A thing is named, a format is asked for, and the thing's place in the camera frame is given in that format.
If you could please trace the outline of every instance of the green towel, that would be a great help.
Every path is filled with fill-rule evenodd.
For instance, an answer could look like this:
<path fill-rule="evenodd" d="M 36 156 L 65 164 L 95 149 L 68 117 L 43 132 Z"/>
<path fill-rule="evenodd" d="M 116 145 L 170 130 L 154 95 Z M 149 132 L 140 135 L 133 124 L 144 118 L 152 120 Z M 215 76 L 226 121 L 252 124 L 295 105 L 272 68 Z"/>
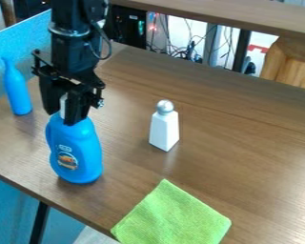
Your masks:
<path fill-rule="evenodd" d="M 214 244 L 231 224 L 164 179 L 111 232 L 123 244 Z"/>

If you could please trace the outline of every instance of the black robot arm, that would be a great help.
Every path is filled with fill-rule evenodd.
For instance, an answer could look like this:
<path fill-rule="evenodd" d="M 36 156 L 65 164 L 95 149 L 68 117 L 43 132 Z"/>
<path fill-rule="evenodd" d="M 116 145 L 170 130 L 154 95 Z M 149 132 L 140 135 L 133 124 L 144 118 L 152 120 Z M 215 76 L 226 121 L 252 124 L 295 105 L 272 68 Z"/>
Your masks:
<path fill-rule="evenodd" d="M 101 56 L 102 42 L 112 46 L 100 23 L 105 21 L 108 0 L 52 0 L 51 55 L 34 51 L 32 71 L 39 76 L 44 109 L 48 114 L 60 110 L 60 98 L 67 94 L 66 125 L 85 119 L 90 106 L 103 105 L 105 84 L 94 73 Z"/>

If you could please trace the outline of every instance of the chair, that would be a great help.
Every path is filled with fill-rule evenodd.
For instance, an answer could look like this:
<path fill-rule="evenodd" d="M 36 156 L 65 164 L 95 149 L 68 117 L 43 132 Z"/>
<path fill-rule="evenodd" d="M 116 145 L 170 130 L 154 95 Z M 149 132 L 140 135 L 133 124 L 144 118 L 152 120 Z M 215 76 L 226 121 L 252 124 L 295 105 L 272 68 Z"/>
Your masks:
<path fill-rule="evenodd" d="M 279 37 L 266 54 L 260 77 L 305 89 L 305 42 Z"/>

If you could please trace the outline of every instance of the bottle cap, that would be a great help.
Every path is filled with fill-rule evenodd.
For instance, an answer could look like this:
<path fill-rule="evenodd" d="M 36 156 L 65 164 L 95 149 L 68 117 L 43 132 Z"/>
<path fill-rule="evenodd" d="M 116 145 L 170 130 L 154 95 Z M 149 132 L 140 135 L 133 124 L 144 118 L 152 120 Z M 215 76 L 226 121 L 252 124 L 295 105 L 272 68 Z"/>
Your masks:
<path fill-rule="evenodd" d="M 68 99 L 68 94 L 65 93 L 60 98 L 60 116 L 62 119 L 66 118 L 66 101 Z"/>
<path fill-rule="evenodd" d="M 174 110 L 174 104 L 170 100 L 161 100 L 156 105 L 157 112 L 160 115 L 166 115 Z"/>

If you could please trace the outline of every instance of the blue bottle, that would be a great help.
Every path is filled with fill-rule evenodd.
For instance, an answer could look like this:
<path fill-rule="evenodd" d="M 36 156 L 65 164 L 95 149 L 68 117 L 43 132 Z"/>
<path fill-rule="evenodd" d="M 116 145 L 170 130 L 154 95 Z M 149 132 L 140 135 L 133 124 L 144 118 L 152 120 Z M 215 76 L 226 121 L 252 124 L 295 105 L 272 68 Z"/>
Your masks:
<path fill-rule="evenodd" d="M 91 183 L 103 172 L 99 139 L 88 117 L 73 126 L 63 124 L 65 99 L 61 99 L 61 111 L 51 117 L 46 127 L 51 167 L 71 183 Z"/>
<path fill-rule="evenodd" d="M 26 80 L 22 73 L 14 67 L 11 59 L 2 57 L 6 71 L 4 73 L 4 87 L 10 102 L 10 108 L 16 115 L 24 115 L 32 110 L 31 97 Z"/>

